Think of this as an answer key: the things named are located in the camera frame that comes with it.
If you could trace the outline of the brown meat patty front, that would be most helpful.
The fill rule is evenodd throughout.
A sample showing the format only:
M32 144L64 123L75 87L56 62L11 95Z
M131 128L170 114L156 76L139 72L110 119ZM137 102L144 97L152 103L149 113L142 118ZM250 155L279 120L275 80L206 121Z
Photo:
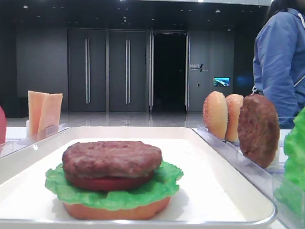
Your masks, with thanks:
M82 178L143 177L161 162L161 149L141 141L78 142L62 155L64 172Z

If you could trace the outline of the brown meat patty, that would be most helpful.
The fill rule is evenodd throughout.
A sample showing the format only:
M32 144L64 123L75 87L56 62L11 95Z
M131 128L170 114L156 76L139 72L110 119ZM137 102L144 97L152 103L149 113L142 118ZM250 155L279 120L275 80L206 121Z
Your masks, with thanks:
M143 177L161 162L161 149L141 141L78 142L62 155L64 172L82 178Z
M237 130L243 155L262 168L270 166L280 137L278 114L273 103L263 95L246 96Z

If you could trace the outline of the red tomato slice on tray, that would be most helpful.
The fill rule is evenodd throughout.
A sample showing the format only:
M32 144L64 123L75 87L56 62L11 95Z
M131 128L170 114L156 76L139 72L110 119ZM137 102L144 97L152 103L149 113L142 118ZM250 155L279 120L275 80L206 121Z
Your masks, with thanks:
M116 191L116 190L127 190L140 187L146 184L152 179L152 174L146 177L137 178L123 178L123 177L102 177L98 179L91 178L68 178L67 181L76 187L94 190L94 191Z

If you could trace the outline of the orange cheese slice front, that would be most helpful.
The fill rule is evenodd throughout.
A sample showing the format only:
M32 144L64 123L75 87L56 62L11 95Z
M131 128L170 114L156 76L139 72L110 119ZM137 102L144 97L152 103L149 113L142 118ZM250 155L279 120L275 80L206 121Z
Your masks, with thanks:
M38 133L60 122L63 94L46 94L42 101Z

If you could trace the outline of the orange cheese slice rear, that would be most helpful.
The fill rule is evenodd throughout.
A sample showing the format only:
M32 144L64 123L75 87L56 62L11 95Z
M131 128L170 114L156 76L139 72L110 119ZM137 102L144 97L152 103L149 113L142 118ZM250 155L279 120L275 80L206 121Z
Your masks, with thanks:
M38 133L43 99L47 93L28 91L30 136Z

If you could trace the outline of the clear acrylic tomato rack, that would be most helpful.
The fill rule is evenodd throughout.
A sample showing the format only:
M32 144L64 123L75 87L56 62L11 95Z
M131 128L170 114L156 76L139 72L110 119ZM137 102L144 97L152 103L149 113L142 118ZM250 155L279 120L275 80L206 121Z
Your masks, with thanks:
M16 141L8 141L6 143L3 143L0 145L0 158L3 158L11 153L13 153L14 150L14 145Z

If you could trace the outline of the red tomato slice in rack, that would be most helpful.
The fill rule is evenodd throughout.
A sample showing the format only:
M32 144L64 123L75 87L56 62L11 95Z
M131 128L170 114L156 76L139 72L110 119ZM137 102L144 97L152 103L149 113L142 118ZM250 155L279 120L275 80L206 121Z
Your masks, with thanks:
M5 117L5 113L0 107L0 144L4 144L6 141L6 128L7 128L7 121Z

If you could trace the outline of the clear acrylic lettuce rack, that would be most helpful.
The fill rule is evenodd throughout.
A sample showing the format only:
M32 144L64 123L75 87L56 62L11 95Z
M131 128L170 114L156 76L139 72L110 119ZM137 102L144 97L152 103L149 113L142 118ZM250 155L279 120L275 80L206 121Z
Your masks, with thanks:
M273 176L273 200L278 218L289 229L305 227L305 192L281 176Z

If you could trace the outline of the green lettuce in rack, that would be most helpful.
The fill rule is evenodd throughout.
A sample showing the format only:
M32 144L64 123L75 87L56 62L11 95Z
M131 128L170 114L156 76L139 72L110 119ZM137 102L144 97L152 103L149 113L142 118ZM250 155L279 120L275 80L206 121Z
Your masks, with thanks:
M294 119L294 128L284 140L285 180L305 191L305 112L301 111Z

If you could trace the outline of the sesame bun top in rack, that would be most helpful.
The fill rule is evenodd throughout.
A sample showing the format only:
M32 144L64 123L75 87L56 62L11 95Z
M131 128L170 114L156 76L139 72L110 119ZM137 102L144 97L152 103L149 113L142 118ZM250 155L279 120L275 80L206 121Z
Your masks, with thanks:
M210 133L224 139L228 124L228 107L223 93L211 92L203 103L203 120Z

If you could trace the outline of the dark double door middle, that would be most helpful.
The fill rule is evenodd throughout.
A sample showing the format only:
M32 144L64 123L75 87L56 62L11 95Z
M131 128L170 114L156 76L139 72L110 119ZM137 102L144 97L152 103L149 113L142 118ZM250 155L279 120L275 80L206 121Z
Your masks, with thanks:
M110 31L110 111L146 109L146 33Z

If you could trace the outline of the dark double door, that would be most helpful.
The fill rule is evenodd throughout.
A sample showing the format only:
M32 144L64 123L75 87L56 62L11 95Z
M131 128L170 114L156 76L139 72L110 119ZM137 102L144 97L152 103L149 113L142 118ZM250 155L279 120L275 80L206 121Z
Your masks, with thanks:
M146 109L146 33L110 31L110 111Z
M68 30L69 110L106 111L106 32Z

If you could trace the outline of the bottom bun slice on tray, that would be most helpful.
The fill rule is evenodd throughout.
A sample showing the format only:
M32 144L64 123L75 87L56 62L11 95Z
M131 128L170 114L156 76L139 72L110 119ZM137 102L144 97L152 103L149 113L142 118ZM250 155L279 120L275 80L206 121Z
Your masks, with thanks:
M163 211L169 204L171 197L166 197L160 201L149 205L139 206L131 209L106 210L102 208L90 208L81 204L68 205L63 203L65 209L75 219L84 220L146 220L151 219L159 212Z

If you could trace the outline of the person in blue hoodie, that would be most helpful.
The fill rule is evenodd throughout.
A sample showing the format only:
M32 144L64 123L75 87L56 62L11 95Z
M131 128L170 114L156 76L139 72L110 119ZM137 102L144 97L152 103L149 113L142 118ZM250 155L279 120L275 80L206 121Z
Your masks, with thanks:
M254 90L275 106L282 129L305 106L305 2L274 0L254 43Z

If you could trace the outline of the small wall display screen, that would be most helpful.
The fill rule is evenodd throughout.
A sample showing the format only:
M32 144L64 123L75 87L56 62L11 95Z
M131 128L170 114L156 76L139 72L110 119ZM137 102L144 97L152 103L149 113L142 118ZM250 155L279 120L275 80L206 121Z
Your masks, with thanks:
M230 84L230 78L229 77L214 77L213 78L213 85L214 87L228 87Z

